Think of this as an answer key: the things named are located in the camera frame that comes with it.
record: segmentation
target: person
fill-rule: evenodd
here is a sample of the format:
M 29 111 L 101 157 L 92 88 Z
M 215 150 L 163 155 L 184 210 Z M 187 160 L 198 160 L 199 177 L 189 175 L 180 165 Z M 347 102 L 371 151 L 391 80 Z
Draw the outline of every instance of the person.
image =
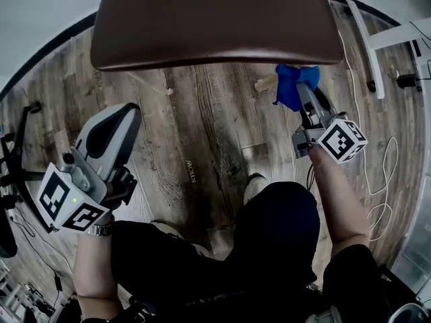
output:
M 333 244 L 322 293 L 309 286 L 316 280 L 316 200 L 298 183 L 269 184 L 257 176 L 246 188 L 234 247 L 223 262 L 151 224 L 117 221 L 110 236 L 80 235 L 73 278 L 84 322 L 122 312 L 117 284 L 157 322 L 314 322 L 321 312 L 331 312 L 334 322 L 386 322 L 366 212 L 321 147 L 309 156 Z

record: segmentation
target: shoe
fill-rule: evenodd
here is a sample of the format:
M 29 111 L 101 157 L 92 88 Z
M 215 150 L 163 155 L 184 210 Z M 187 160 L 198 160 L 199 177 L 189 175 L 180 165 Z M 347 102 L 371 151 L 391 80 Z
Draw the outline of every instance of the shoe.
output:
M 269 181 L 260 174 L 255 174 L 251 178 L 244 192 L 244 205 L 253 197 L 258 195 L 263 189 L 269 186 Z
M 185 240 L 183 238 L 183 236 L 178 231 L 176 231 L 172 226 L 169 226 L 166 223 L 160 223 L 157 221 L 152 221 L 151 224 L 156 226 L 160 231 L 162 231 L 165 234 L 171 235 L 175 238 L 180 238 L 182 240 Z M 199 244 L 191 244 L 191 245 L 193 245 L 195 247 L 196 253 L 198 255 L 208 257 L 208 258 L 213 258 L 211 253 L 209 252 L 209 250 L 205 246 L 202 246 Z

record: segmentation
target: white cable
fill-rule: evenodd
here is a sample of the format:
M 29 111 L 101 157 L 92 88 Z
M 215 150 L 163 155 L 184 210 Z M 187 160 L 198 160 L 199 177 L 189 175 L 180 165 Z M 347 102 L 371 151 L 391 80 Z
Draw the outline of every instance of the white cable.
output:
M 49 244 L 45 239 L 42 238 L 42 236 L 39 234 L 39 232 L 37 231 L 37 229 L 34 228 L 34 226 L 31 223 L 29 223 L 27 220 L 24 219 L 24 217 L 21 216 L 21 212 L 20 212 L 20 214 L 17 214 L 16 212 L 14 212 L 14 213 L 15 213 L 16 217 L 19 217 L 20 219 L 22 219 L 22 221 L 28 227 L 30 227 L 35 234 L 37 234 L 39 236 L 39 238 L 42 240 L 42 242 L 44 242 L 47 246 L 49 246 L 58 256 L 60 256 L 60 258 L 62 258 L 66 262 L 67 268 L 69 268 L 70 273 L 73 275 L 72 267 L 70 266 L 70 264 L 67 261 L 67 259 L 56 248 L 54 248 L 51 244 Z
M 345 61 L 346 61 L 346 63 L 347 63 L 347 66 L 349 67 L 350 75 L 351 75 L 351 77 L 352 77 L 352 83 L 353 83 L 353 98 L 354 98 L 354 102 L 355 102 L 356 113 L 358 114 L 358 126 L 359 126 L 359 129 L 361 130 L 361 129 L 362 129 L 362 126 L 361 126 L 361 117 L 360 117 L 360 113 L 359 113 L 359 105 L 358 105 L 358 101 L 357 101 L 357 99 L 356 99 L 355 79 L 354 79 L 354 76 L 353 76 L 352 67 L 350 66 L 349 60 L 348 60 L 348 58 L 347 58 L 347 53 L 346 53 L 346 51 L 345 51 L 344 39 L 343 39 L 343 36 L 341 35 L 341 32 L 340 32 L 339 30 L 338 30 L 338 34 L 339 34 L 339 37 L 340 37 L 340 39 L 341 39 L 341 43 L 343 44 L 344 58 L 345 58 Z M 395 143 L 395 148 L 396 148 L 396 150 L 397 150 L 397 157 L 395 158 L 395 165 L 393 166 L 393 169 L 392 169 L 392 171 L 391 171 L 391 175 L 389 176 L 389 178 L 387 178 L 387 173 L 386 173 L 386 170 L 385 170 L 385 163 L 386 163 L 386 156 L 387 156 L 387 154 L 388 154 L 388 150 L 389 150 L 389 145 L 391 144 L 391 142 L 392 142 L 392 141 Z M 370 217 L 371 213 L 372 213 L 376 208 L 383 206 L 382 213 L 380 214 L 380 216 L 378 217 L 378 219 L 376 220 L 376 222 L 374 223 L 374 225 L 370 227 L 370 231 L 371 231 L 371 230 L 373 230 L 373 229 L 378 225 L 378 223 L 380 223 L 381 219 L 383 218 L 383 215 L 385 214 L 386 207 L 388 207 L 388 209 L 389 209 L 389 219 L 388 219 L 388 224 L 387 224 L 387 225 L 386 225 L 386 227 L 383 229 L 382 234 L 381 234 L 381 235 L 379 235 L 379 237 L 377 237 L 377 238 L 372 238 L 372 239 L 370 239 L 370 241 L 371 241 L 371 242 L 375 242 L 376 240 L 379 240 L 379 239 L 381 239 L 381 238 L 384 236 L 384 234 L 386 233 L 386 231 L 387 231 L 387 229 L 388 229 L 389 224 L 391 223 L 391 219 L 392 219 L 392 212 L 393 212 L 393 211 L 392 211 L 391 206 L 389 206 L 387 202 L 388 202 L 389 182 L 391 181 L 392 176 L 393 176 L 393 173 L 395 172 L 395 168 L 397 167 L 397 164 L 398 164 L 398 142 L 397 142 L 397 140 L 396 140 L 396 138 L 395 138 L 395 137 L 391 137 L 391 138 L 388 140 L 388 143 L 386 144 L 385 154 L 383 155 L 383 163 L 382 163 L 382 168 L 383 168 L 383 177 L 384 177 L 384 179 L 385 179 L 385 185 L 384 185 L 381 189 L 379 189 L 378 191 L 376 191 L 376 192 L 372 192 L 372 191 L 371 191 L 371 188 L 370 188 L 370 182 L 369 182 L 369 180 L 368 180 L 368 175 L 367 175 L 367 173 L 366 173 L 366 152 L 365 152 L 365 148 L 362 148 L 362 149 L 363 149 L 363 151 L 364 151 L 364 174 L 365 174 L 365 181 L 366 181 L 366 186 L 367 186 L 367 189 L 368 189 L 368 194 L 369 194 L 370 196 L 373 196 L 373 195 L 377 195 L 377 194 L 379 194 L 380 192 L 382 192 L 382 191 L 386 190 L 386 193 L 385 193 L 385 201 L 384 201 L 384 203 L 381 203 L 381 204 L 376 205 L 376 206 L 374 206 L 373 208 L 371 208 L 371 209 L 369 210 L 369 212 L 368 212 L 367 216 L 366 216 L 366 218 L 368 219 L 368 218 Z

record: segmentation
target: wooden floor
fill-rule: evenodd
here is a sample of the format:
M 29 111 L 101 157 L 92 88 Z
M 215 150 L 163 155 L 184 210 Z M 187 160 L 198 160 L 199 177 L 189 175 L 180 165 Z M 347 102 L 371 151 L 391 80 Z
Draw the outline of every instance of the wooden floor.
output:
M 413 71 L 409 49 L 398 45 L 378 52 L 386 96 L 377 100 L 366 88 L 368 61 L 354 20 L 337 3 L 333 10 L 356 78 L 362 130 L 370 141 L 366 148 L 367 172 L 373 191 L 384 184 L 381 164 L 387 141 L 393 135 L 399 143 L 398 166 L 389 187 L 393 219 L 385 236 L 371 245 L 379 263 L 389 262 L 418 197 L 424 150 L 422 97 L 416 90 L 396 86 L 396 70 Z M 370 15 L 365 15 L 365 20 L 371 33 L 387 28 Z M 143 123 L 129 169 L 139 184 L 131 204 L 116 211 L 117 219 L 167 221 L 189 241 L 211 249 L 219 259 L 226 257 L 232 247 L 234 217 L 242 206 L 248 175 L 259 172 L 271 182 L 295 180 L 305 184 L 310 162 L 295 159 L 291 142 L 300 124 L 299 116 L 272 104 L 274 87 L 266 92 L 254 88 L 257 80 L 274 73 L 275 65 L 226 63 L 100 73 L 89 60 L 91 37 L 92 31 L 88 30 L 70 40 L 43 60 L 0 103 L 0 123 L 6 131 L 17 127 L 20 110 L 28 102 L 40 100 L 44 106 L 28 121 L 24 162 L 28 170 L 45 170 L 49 162 L 56 162 L 58 155 L 73 144 L 87 119 L 97 112 L 113 104 L 135 102 L 141 106 Z M 344 110 L 351 119 L 358 120 L 345 61 L 321 66 L 320 87 L 338 111 Z M 368 211 L 383 202 L 385 193 L 368 194 L 363 159 L 363 154 L 354 158 L 345 171 Z M 391 148 L 388 169 L 394 161 L 395 150 Z M 37 188 L 38 184 L 31 185 L 34 192 Z M 313 262 L 321 285 L 331 242 L 317 188 L 314 186 L 312 191 L 319 202 L 322 223 Z M 25 207 L 22 211 L 36 224 Z M 376 228 L 376 236 L 386 222 L 387 215 Z M 6 263 L 19 281 L 32 282 L 54 302 L 57 292 L 52 271 L 37 258 L 21 231 L 16 226 L 13 229 L 19 251 Z M 47 236 L 38 230 L 73 263 L 73 234 L 61 231 Z M 142 252 L 149 242 L 138 241 Z M 32 243 L 61 272 L 64 297 L 70 294 L 73 286 L 64 261 L 38 238 Z

